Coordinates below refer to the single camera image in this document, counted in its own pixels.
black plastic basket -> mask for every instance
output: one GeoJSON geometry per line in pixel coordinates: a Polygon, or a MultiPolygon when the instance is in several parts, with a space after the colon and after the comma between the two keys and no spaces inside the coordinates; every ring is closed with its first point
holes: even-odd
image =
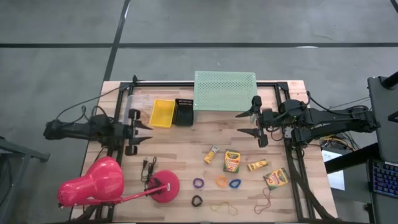
{"type": "Polygon", "coordinates": [[[175,99],[173,124],[176,126],[193,125],[193,100],[175,99]]]}

yellow crayon box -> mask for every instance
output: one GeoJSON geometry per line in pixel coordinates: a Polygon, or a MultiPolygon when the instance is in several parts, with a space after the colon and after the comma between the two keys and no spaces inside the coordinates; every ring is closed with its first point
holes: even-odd
{"type": "Polygon", "coordinates": [[[241,163],[241,153],[236,150],[225,150],[224,171],[239,172],[239,164],[241,163]]]}
{"type": "Polygon", "coordinates": [[[219,147],[218,146],[212,146],[210,151],[207,153],[205,156],[205,161],[210,164],[211,160],[216,156],[216,153],[218,152],[219,147]]]}
{"type": "Polygon", "coordinates": [[[257,162],[253,162],[252,164],[248,164],[248,168],[250,171],[253,171],[258,168],[265,167],[266,165],[268,165],[268,162],[265,159],[263,159],[257,162]]]}
{"type": "Polygon", "coordinates": [[[264,180],[267,182],[269,190],[275,189],[282,185],[289,183],[289,176],[284,168],[272,171],[271,173],[265,175],[264,180]]]}

yellow tray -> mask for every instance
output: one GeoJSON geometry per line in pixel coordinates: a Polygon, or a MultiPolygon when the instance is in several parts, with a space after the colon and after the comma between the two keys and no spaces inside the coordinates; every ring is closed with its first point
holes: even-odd
{"type": "Polygon", "coordinates": [[[172,126],[175,108],[174,100],[155,100],[149,124],[156,127],[169,128],[172,126]]]}

black stand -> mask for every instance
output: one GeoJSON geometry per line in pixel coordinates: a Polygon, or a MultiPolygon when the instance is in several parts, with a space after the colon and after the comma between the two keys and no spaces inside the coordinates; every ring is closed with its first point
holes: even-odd
{"type": "Polygon", "coordinates": [[[374,143],[360,150],[339,156],[325,162],[326,173],[331,174],[352,166],[365,163],[369,159],[379,159],[379,144],[374,143]]]}
{"type": "Polygon", "coordinates": [[[16,196],[21,187],[21,183],[24,178],[24,174],[29,164],[30,158],[34,157],[36,159],[39,159],[40,162],[47,162],[50,154],[43,154],[41,152],[37,152],[23,146],[18,146],[17,144],[13,144],[2,137],[0,137],[0,154],[21,157],[22,159],[22,163],[19,167],[19,170],[17,171],[17,175],[12,179],[12,182],[10,183],[10,190],[5,196],[6,198],[4,199],[4,202],[0,207],[0,223],[8,223],[8,218],[15,204],[16,196]]]}

rubber band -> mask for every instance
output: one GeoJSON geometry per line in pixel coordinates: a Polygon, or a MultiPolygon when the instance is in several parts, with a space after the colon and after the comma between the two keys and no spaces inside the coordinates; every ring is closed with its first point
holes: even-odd
{"type": "Polygon", "coordinates": [[[262,193],[264,194],[264,196],[266,197],[266,199],[267,199],[268,202],[267,202],[266,205],[256,205],[256,206],[254,206],[254,213],[256,213],[257,215],[260,215],[260,213],[261,213],[262,211],[264,211],[264,209],[267,209],[267,208],[271,207],[271,200],[270,200],[270,198],[269,198],[269,196],[270,196],[270,194],[271,194],[271,189],[268,188],[268,187],[266,187],[266,188],[264,188],[264,189],[262,190],[262,193]]]}
{"type": "Polygon", "coordinates": [[[216,183],[219,187],[226,187],[228,185],[228,180],[226,179],[225,176],[220,175],[218,176],[218,178],[216,179],[216,183]]]}
{"type": "Polygon", "coordinates": [[[213,211],[217,212],[223,205],[228,205],[228,212],[229,212],[230,215],[237,215],[238,214],[238,209],[235,208],[234,206],[232,206],[227,201],[221,202],[219,204],[210,205],[210,209],[212,209],[213,211]]]}
{"type": "Polygon", "coordinates": [[[191,202],[192,206],[199,207],[202,203],[203,203],[203,199],[199,195],[193,196],[192,202],[191,202]]]}
{"type": "Polygon", "coordinates": [[[205,181],[202,178],[195,178],[192,184],[196,189],[200,189],[205,185],[205,181]]]}
{"type": "Polygon", "coordinates": [[[234,180],[231,180],[231,182],[229,183],[229,186],[233,189],[237,189],[241,185],[241,182],[242,182],[242,180],[240,180],[240,179],[234,179],[234,180]]]}

